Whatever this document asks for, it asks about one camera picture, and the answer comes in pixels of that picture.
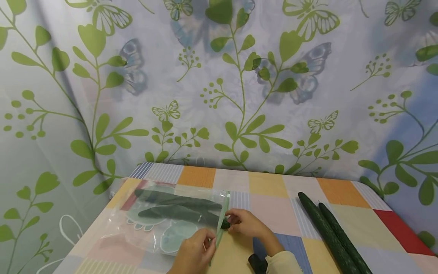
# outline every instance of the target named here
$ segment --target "green cucumber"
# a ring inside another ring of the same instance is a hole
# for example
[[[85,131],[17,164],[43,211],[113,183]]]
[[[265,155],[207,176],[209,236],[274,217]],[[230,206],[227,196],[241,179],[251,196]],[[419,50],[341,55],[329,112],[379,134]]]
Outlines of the green cucumber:
[[[318,229],[319,234],[321,234],[323,240],[327,244],[328,249],[335,258],[335,261],[340,267],[342,273],[360,274],[359,269],[354,264],[350,255],[348,255],[347,251],[339,241],[331,226],[328,224],[327,220],[321,214],[319,208],[309,199],[309,197],[307,197],[306,194],[302,192],[298,193],[298,198],[300,198],[301,204]]]
[[[335,232],[338,239],[341,241],[343,247],[350,255],[351,259],[356,264],[357,268],[359,268],[362,274],[372,274],[369,269],[367,263],[363,260],[362,256],[359,254],[357,249],[354,247],[353,243],[348,238],[347,234],[345,234],[341,225],[336,220],[335,216],[331,213],[331,211],[325,206],[323,203],[318,204],[319,209],[321,210],[322,215],[326,218],[333,231]]]

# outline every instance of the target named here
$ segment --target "blue square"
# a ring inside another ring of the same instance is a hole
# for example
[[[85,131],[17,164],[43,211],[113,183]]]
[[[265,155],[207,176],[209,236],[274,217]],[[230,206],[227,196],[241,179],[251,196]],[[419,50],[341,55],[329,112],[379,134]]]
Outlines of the blue square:
[[[278,241],[283,245],[285,250],[292,252],[297,259],[297,262],[304,274],[312,274],[309,259],[307,258],[306,250],[304,249],[303,240],[301,237],[283,235],[274,233]],[[266,250],[259,239],[252,240],[254,253],[262,260],[267,256]]]

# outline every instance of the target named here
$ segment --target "sleeve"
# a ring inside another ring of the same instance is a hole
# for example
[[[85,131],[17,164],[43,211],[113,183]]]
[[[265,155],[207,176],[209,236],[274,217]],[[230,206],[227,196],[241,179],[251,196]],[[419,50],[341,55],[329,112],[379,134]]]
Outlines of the sleeve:
[[[267,274],[299,274],[303,273],[295,256],[290,251],[282,251],[273,257],[266,256],[268,262]]]

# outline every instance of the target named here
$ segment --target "checkered tablecloth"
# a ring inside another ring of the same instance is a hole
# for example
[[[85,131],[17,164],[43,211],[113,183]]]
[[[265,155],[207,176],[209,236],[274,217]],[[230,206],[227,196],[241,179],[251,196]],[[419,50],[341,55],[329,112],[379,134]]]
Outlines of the checkered tablecloth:
[[[173,257],[152,254],[122,235],[102,238],[109,216],[143,179],[230,190],[230,208],[250,210],[293,252],[304,273],[340,273],[304,212],[298,192],[322,202],[374,274],[438,273],[438,258],[369,187],[355,181],[144,163],[125,181],[55,274],[166,273]],[[251,273],[248,257],[265,251],[256,239],[224,233],[208,273]]]

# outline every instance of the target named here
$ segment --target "hand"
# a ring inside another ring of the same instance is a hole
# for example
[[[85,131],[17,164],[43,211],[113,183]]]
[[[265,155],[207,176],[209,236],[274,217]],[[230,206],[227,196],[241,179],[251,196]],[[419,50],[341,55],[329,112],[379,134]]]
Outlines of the hand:
[[[215,251],[215,235],[211,231],[202,228],[181,243],[173,266],[167,274],[201,273],[213,258]]]

